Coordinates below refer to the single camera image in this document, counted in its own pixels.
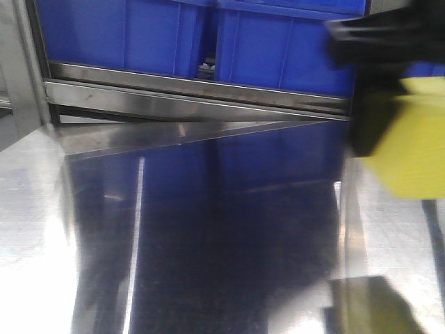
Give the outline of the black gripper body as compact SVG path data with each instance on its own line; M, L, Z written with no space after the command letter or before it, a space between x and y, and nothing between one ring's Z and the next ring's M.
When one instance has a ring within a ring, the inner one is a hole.
M339 64L444 63L444 2L410 1L366 17L332 20L326 51Z

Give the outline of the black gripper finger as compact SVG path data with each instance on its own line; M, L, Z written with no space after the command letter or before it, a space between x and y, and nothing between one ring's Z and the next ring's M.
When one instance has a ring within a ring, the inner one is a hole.
M352 100L349 145L356 157L369 157L396 117L396 98L407 91L400 83L406 65L361 65Z

